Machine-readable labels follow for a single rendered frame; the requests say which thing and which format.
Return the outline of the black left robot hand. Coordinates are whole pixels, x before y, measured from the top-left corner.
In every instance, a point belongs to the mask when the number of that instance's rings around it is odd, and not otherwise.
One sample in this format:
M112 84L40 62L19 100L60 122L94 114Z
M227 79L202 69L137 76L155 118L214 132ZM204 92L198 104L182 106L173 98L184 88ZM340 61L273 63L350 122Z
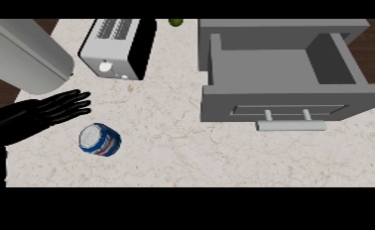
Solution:
M91 112L89 92L78 89L43 100L29 99L0 108L0 146L24 141L52 126Z

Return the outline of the blue and white can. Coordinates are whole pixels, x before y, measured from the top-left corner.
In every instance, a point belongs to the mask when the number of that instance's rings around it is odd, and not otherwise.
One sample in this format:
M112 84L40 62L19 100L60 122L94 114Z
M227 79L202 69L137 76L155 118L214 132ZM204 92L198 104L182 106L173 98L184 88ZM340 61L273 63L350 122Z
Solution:
M112 156L121 144L118 133L102 123L89 125L80 133L80 148L93 155Z

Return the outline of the grey open drawer box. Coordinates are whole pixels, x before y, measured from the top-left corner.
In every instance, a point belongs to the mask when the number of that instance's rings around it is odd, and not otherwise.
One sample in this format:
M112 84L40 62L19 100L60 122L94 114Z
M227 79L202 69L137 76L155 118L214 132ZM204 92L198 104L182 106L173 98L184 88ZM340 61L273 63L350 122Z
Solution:
M215 86L236 89L307 89L319 85L365 85L347 44L340 34L322 33L288 41L245 41L227 48L220 34L211 35L211 80Z

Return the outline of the grey drawer front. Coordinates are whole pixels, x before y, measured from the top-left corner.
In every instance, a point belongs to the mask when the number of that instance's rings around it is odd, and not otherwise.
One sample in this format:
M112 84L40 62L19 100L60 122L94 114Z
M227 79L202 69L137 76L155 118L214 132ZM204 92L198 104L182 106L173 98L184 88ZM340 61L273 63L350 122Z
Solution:
M202 122L255 122L272 110L275 120L341 121L375 108L375 84L223 85L202 87Z

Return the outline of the silver and black toaster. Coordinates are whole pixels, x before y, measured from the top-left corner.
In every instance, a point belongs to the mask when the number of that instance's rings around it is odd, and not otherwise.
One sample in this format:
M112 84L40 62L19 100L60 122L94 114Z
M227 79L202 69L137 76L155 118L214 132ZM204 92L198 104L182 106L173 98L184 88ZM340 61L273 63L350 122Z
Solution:
M156 33L153 19L96 19L78 57L103 78L142 80Z

